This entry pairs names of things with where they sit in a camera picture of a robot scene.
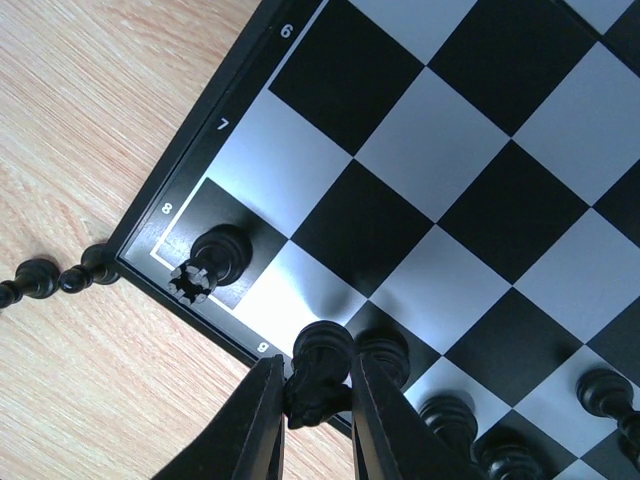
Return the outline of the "black chess pawn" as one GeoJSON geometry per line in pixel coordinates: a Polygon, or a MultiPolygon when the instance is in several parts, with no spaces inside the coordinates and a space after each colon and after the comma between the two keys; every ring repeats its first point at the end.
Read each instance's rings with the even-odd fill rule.
{"type": "Polygon", "coordinates": [[[252,243],[243,229],[217,225],[196,239],[190,256],[171,272],[167,290],[184,305],[202,303],[216,288],[237,281],[252,256],[252,243]]]}
{"type": "Polygon", "coordinates": [[[409,347],[404,336],[394,329],[373,328],[364,330],[355,337],[359,353],[371,355],[402,389],[410,375],[409,347]]]}
{"type": "Polygon", "coordinates": [[[283,411],[291,430],[315,427],[352,409],[348,377],[355,342],[348,330],[332,321],[307,325],[294,342],[292,376],[284,386],[283,411]]]}

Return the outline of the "black chess king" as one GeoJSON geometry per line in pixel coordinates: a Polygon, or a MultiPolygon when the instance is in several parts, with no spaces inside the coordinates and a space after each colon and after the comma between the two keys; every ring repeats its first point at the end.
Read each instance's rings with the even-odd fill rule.
{"type": "Polygon", "coordinates": [[[470,407],[459,397],[441,394],[426,400],[419,415],[448,447],[471,460],[478,423],[470,407]]]}

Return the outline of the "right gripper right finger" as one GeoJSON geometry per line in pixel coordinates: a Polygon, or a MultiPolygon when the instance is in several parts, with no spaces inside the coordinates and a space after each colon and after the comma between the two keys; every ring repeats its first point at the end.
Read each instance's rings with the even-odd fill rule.
{"type": "Polygon", "coordinates": [[[352,440],[358,479],[480,479],[439,440],[374,357],[353,358],[352,440]]]}

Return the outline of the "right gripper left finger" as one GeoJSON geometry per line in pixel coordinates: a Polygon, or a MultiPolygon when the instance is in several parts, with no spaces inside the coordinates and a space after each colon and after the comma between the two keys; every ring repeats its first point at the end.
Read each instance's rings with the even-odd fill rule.
{"type": "Polygon", "coordinates": [[[213,420],[156,479],[280,479],[284,359],[259,360],[213,420]]]}

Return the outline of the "black chess piece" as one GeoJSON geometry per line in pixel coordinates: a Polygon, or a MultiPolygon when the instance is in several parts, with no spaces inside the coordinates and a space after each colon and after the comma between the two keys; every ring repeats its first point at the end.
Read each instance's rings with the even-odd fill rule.
{"type": "Polygon", "coordinates": [[[24,296],[46,299],[58,290],[59,268],[50,260],[34,258],[21,263],[13,280],[1,282],[1,308],[19,302],[24,296]]]}
{"type": "Polygon", "coordinates": [[[515,438],[497,438],[474,447],[477,465],[490,480],[538,480],[543,478],[540,462],[530,449],[515,438]]]}
{"type": "Polygon", "coordinates": [[[616,421],[621,450],[639,469],[639,411],[633,408],[630,381],[614,370],[594,368],[578,379],[576,397],[589,414],[616,421]]]}
{"type": "Polygon", "coordinates": [[[84,250],[79,264],[61,273],[58,287],[65,293],[76,294],[93,284],[111,285],[119,279],[120,275],[106,252],[106,244],[98,243],[84,250]]]}

